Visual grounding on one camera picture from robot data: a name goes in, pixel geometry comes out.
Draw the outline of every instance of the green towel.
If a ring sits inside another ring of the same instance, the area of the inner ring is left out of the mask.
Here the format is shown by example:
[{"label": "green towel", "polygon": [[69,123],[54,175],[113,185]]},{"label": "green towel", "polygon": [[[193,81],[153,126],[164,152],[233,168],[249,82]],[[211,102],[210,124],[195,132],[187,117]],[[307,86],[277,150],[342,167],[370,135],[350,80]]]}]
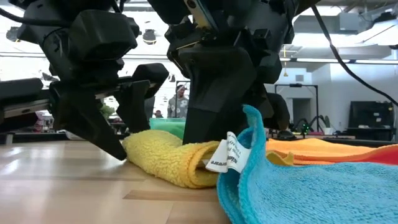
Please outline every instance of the green towel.
[{"label": "green towel", "polygon": [[171,121],[169,119],[151,119],[150,128],[152,130],[167,131],[180,139],[184,137],[185,121]]}]

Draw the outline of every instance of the person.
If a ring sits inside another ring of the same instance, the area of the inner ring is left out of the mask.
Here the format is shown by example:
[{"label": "person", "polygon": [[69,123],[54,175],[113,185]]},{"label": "person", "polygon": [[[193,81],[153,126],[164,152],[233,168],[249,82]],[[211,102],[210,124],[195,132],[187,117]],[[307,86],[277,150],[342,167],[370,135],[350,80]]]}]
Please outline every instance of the person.
[{"label": "person", "polygon": [[168,118],[187,118],[188,99],[184,96],[185,90],[186,88],[184,85],[178,85],[177,96],[174,95],[173,98],[169,99],[169,105],[167,107]]},{"label": "person", "polygon": [[160,110],[157,110],[154,114],[156,118],[163,118],[162,112]]}]

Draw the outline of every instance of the terry cloth fabric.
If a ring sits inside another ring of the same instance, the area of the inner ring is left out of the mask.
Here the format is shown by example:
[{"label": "terry cloth fabric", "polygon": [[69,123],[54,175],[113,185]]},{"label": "terry cloth fabric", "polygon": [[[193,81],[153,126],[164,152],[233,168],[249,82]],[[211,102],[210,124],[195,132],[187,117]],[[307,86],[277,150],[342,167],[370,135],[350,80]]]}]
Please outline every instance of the terry cloth fabric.
[{"label": "terry cloth fabric", "polygon": [[398,145],[379,148],[348,146],[320,139],[267,142],[267,152],[275,152],[285,158],[294,155],[294,164],[334,164],[336,162],[378,162],[398,165]]},{"label": "terry cloth fabric", "polygon": [[238,141],[251,148],[239,174],[217,183],[221,206],[236,224],[398,223],[398,166],[342,162],[328,166],[277,166],[264,157],[261,114],[244,106],[249,128]]},{"label": "terry cloth fabric", "polygon": [[150,127],[152,130],[167,131],[170,134],[177,136],[179,139],[184,138],[185,122],[165,121],[155,123]]},{"label": "terry cloth fabric", "polygon": [[218,144],[182,145],[180,138],[160,130],[135,133],[123,141],[130,162],[148,174],[191,189],[216,185],[218,174],[202,168],[202,159],[210,159]]}]

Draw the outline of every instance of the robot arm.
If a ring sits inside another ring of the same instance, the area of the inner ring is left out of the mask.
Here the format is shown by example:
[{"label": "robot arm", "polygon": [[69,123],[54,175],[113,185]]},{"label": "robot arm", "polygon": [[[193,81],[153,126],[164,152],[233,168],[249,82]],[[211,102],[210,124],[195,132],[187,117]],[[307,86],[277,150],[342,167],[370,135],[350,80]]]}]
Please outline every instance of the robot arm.
[{"label": "robot arm", "polygon": [[[113,0],[9,1],[25,9],[18,38],[40,45],[51,74],[60,81],[48,90],[36,79],[1,82],[0,131],[10,129],[9,124],[14,129],[30,126],[35,111],[48,109],[56,129],[124,159],[126,153],[98,102],[113,95],[130,131],[149,129],[144,99],[154,96],[169,75],[162,64],[154,63],[138,66],[132,77],[118,77],[121,57],[137,46],[139,26],[134,19],[109,12],[111,7],[123,10]],[[279,78],[278,53],[294,37],[292,18],[317,0],[148,2],[169,24],[168,58],[191,79],[184,144],[220,140],[227,131],[242,130],[243,103],[258,108],[267,127],[287,127],[283,99],[267,93],[264,84]]]}]

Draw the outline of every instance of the blue towel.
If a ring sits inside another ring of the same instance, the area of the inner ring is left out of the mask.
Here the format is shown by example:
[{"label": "blue towel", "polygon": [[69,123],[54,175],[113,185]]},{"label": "blue towel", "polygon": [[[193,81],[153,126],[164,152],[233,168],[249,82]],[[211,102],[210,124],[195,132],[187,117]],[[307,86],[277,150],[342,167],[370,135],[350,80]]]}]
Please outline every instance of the blue towel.
[{"label": "blue towel", "polygon": [[398,166],[276,166],[265,157],[260,113],[246,105],[243,110],[249,128],[238,141],[252,149],[248,163],[242,174],[230,169],[217,183],[233,223],[398,223]]}]

